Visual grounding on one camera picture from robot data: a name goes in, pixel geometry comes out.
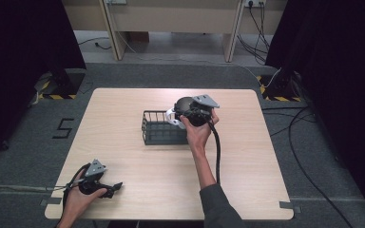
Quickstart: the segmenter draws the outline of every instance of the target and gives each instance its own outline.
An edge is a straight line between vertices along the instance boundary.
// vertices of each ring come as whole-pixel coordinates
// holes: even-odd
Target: black wire basket
[[[144,111],[142,120],[144,144],[188,144],[186,130],[170,124],[165,118],[165,112],[154,110]]]

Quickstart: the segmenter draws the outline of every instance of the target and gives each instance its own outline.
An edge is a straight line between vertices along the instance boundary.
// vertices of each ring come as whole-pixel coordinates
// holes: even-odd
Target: human arm
[[[76,177],[76,180],[80,179],[84,170],[81,170]],[[78,187],[78,182],[73,183],[71,189],[67,195],[67,203],[62,213],[62,217],[57,224],[57,228],[69,228],[88,208],[88,206],[97,198],[102,196],[106,189],[102,188],[90,195],[83,194]]]
[[[240,215],[230,205],[221,186],[216,183],[206,158],[205,146],[211,134],[210,126],[208,124],[193,126],[185,117],[181,117],[181,121],[186,127],[187,140],[200,181],[200,196],[205,215],[204,227],[245,227]],[[219,117],[212,109],[211,123],[216,124],[218,121]]]

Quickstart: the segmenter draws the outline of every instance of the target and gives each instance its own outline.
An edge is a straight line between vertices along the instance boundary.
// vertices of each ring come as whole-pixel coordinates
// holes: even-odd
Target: silver metal bracket
[[[195,102],[201,104],[201,105],[206,105],[206,106],[210,106],[210,107],[220,107],[211,97],[209,97],[209,95],[207,94],[203,94],[203,95],[199,95],[199,96],[195,96],[192,97],[192,99],[194,99]]]
[[[86,171],[85,176],[91,177],[100,173],[104,173],[106,171],[106,167],[103,166],[98,160],[94,160],[88,170]]]

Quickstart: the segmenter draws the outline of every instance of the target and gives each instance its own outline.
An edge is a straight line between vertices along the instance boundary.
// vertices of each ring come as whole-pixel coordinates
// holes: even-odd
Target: gray sleeve
[[[237,211],[230,205],[219,184],[212,184],[200,192],[205,215],[205,228],[246,227]]]

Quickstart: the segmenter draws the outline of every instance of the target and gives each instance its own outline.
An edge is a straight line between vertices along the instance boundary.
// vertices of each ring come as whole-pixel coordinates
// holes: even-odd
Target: hazard stripe tape
[[[43,98],[52,100],[75,99],[76,95],[43,94]]]
[[[261,86],[259,87],[260,93],[263,97],[263,99],[267,100],[267,101],[280,101],[280,102],[300,102],[300,98],[299,97],[271,97],[268,94],[268,88],[265,87],[265,85],[261,82],[262,76],[257,76],[257,79],[259,80],[259,83],[261,84]]]
[[[268,100],[268,101],[279,101],[279,102],[299,102],[300,101],[300,98],[298,98],[298,97],[270,97],[270,96],[265,96],[264,99]]]

